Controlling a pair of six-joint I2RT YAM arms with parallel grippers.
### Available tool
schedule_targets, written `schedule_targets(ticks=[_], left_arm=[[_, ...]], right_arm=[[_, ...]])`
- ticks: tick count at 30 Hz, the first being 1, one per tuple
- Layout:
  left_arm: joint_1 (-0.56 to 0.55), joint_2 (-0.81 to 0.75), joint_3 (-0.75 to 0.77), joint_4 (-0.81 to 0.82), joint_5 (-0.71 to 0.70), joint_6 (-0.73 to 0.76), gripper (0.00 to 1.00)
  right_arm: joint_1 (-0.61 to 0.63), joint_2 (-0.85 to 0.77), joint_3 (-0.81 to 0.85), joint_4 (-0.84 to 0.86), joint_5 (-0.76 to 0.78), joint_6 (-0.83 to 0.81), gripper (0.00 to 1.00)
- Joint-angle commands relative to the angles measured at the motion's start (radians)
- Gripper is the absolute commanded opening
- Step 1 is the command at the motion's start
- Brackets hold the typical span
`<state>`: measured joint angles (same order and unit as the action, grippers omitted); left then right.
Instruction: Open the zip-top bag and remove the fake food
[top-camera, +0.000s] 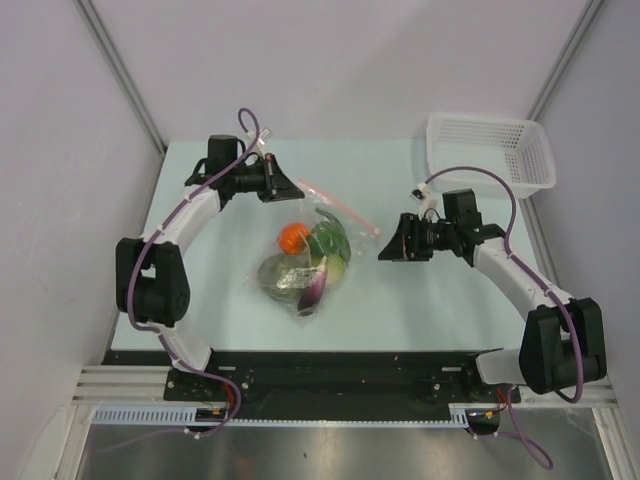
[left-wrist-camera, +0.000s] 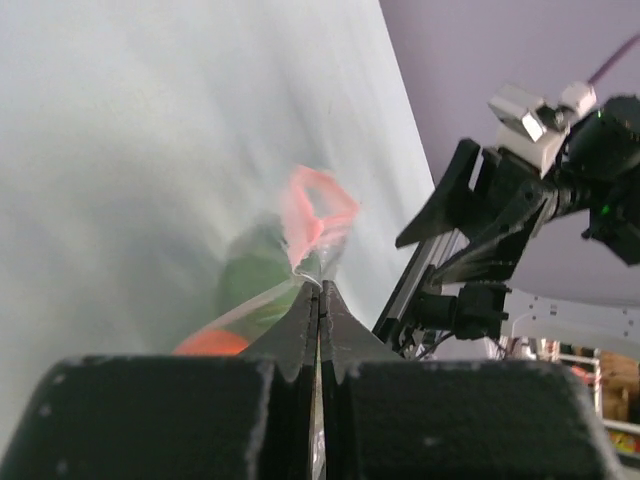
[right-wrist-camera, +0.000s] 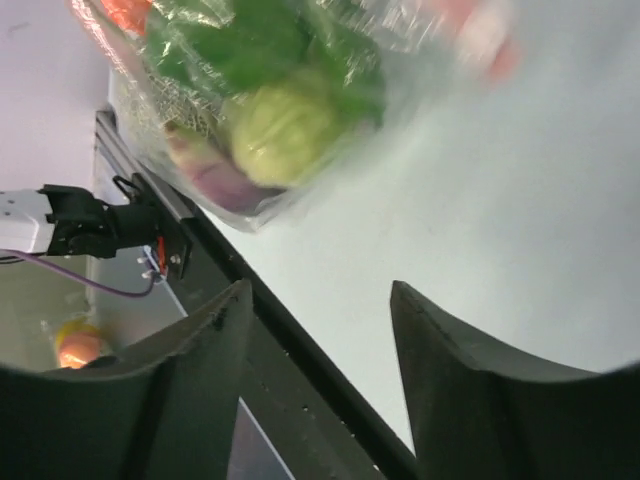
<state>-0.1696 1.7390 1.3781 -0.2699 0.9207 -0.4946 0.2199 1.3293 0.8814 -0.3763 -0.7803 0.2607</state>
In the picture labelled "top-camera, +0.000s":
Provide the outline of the green fake bell pepper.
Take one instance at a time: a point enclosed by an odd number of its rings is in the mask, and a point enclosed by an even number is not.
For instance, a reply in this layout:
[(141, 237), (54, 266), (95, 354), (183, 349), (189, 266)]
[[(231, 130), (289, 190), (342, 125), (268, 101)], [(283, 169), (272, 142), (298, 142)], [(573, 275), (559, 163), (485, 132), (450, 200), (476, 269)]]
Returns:
[(352, 251), (348, 235), (340, 220), (331, 212), (315, 208), (315, 212), (323, 217), (315, 223), (307, 238), (310, 254), (324, 257), (337, 254), (345, 263), (351, 261)]

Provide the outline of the pale green fake cabbage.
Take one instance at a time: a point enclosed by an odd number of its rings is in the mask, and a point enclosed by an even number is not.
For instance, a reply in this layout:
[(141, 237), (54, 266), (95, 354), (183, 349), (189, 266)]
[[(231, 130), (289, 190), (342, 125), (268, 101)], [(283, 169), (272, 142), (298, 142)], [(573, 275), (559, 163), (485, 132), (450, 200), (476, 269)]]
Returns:
[(345, 275), (346, 264), (344, 260), (337, 254), (328, 255), (323, 260), (326, 270), (326, 285), (332, 287), (339, 284)]

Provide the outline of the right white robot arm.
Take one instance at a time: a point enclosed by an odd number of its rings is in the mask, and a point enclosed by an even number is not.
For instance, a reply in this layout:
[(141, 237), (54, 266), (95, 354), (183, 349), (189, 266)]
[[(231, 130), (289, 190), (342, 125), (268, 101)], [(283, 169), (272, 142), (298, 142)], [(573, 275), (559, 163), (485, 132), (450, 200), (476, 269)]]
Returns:
[(472, 190), (446, 192), (442, 200), (443, 216), (430, 218), (429, 206), (401, 214), (378, 258), (418, 262), (448, 251), (487, 277), (523, 318), (519, 349), (478, 354), (476, 367), (461, 376), (463, 393), (484, 401), (498, 384), (524, 385), (537, 394), (565, 388), (580, 393), (585, 384), (603, 379), (607, 359), (598, 303), (568, 294), (526, 264), (506, 231), (483, 222)]

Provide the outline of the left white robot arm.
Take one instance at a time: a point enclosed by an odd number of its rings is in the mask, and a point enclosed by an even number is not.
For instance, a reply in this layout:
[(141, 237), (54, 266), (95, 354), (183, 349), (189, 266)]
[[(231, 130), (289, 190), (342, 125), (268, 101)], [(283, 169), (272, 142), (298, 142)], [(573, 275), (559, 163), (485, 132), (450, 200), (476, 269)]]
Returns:
[(197, 398), (214, 397), (221, 376), (209, 368), (212, 348), (186, 319), (191, 290), (183, 254), (202, 229), (237, 194), (263, 203), (301, 200), (304, 193), (266, 150), (267, 129), (247, 132), (247, 141), (212, 135), (207, 155), (186, 179), (179, 202), (155, 228), (116, 246), (116, 303), (131, 326), (158, 337), (172, 365), (185, 372)]

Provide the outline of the clear zip top bag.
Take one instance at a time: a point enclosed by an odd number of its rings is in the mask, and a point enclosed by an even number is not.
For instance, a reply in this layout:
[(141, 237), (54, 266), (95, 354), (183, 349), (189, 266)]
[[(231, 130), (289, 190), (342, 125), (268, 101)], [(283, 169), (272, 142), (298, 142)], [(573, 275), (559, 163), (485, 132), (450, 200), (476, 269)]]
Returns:
[(300, 325), (345, 284), (350, 267), (372, 255), (381, 230), (327, 191), (299, 180), (304, 197), (277, 224), (251, 284)]

